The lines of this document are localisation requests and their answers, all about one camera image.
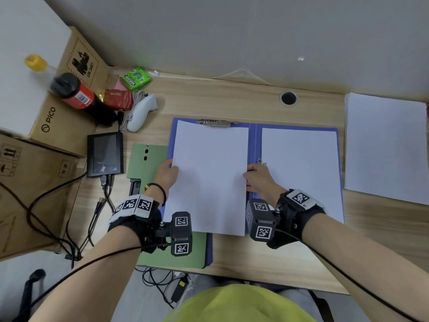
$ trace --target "white vr controller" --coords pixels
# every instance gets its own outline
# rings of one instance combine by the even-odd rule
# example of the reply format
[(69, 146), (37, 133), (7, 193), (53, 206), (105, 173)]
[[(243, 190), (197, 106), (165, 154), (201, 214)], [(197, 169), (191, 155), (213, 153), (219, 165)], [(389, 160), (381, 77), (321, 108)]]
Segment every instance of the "white vr controller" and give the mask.
[(150, 111), (158, 109), (155, 94), (151, 94), (139, 101), (126, 118), (126, 128), (130, 132), (137, 132), (146, 120)]

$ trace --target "black bottle cap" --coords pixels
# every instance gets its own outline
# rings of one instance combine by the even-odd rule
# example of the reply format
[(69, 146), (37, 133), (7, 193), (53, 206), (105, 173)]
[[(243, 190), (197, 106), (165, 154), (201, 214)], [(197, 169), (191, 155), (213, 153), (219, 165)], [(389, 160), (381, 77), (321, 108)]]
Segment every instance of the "black bottle cap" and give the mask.
[(66, 72), (54, 78), (51, 90), (60, 98), (73, 97), (80, 88), (80, 80), (74, 74)]

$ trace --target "red bottle label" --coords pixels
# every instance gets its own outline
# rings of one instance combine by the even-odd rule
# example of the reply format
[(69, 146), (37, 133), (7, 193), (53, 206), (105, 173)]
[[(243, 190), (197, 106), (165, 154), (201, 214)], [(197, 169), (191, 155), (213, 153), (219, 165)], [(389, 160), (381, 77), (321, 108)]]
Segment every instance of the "red bottle label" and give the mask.
[(81, 80), (81, 85), (77, 94), (70, 98), (63, 98), (63, 101), (76, 109), (84, 109), (91, 105), (94, 99), (94, 92)]

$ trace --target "person's hand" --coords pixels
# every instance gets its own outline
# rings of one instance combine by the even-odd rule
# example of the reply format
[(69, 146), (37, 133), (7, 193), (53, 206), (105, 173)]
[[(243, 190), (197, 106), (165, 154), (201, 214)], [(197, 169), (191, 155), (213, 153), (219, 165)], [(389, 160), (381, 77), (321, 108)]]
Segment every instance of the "person's hand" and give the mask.
[[(172, 163), (173, 159), (167, 159), (165, 162), (161, 163), (157, 168), (157, 173), (154, 179), (154, 183), (161, 185), (164, 189), (167, 199), (169, 189), (174, 185), (174, 183), (176, 183), (177, 176), (179, 174), (179, 168), (177, 166), (170, 167)], [(145, 195), (152, 197), (159, 203), (163, 203), (164, 201), (162, 191), (155, 185), (151, 185), (146, 190)]]
[(273, 207), (277, 205), (280, 195), (286, 192), (285, 188), (274, 182), (268, 167), (264, 165), (248, 165), (243, 177), (247, 180), (247, 191), (259, 194), (261, 199)]

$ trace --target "bracelet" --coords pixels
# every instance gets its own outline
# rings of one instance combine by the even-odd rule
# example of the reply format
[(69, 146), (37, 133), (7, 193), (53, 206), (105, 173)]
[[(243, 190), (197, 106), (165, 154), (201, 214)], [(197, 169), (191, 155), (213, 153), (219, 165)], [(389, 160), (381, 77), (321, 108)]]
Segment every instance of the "bracelet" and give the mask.
[(165, 193), (165, 191), (164, 191), (164, 189), (162, 188), (162, 186), (161, 186), (161, 185), (159, 185), (158, 183), (148, 183), (148, 184), (146, 184), (146, 186), (145, 186), (145, 191), (146, 191), (146, 190), (149, 188), (149, 186), (151, 186), (151, 185), (158, 186), (158, 188), (160, 188), (160, 189), (161, 189), (162, 194), (164, 195), (164, 202), (163, 202), (163, 204), (162, 204), (162, 207), (163, 207), (163, 206), (165, 206), (165, 202), (167, 201), (167, 193)]

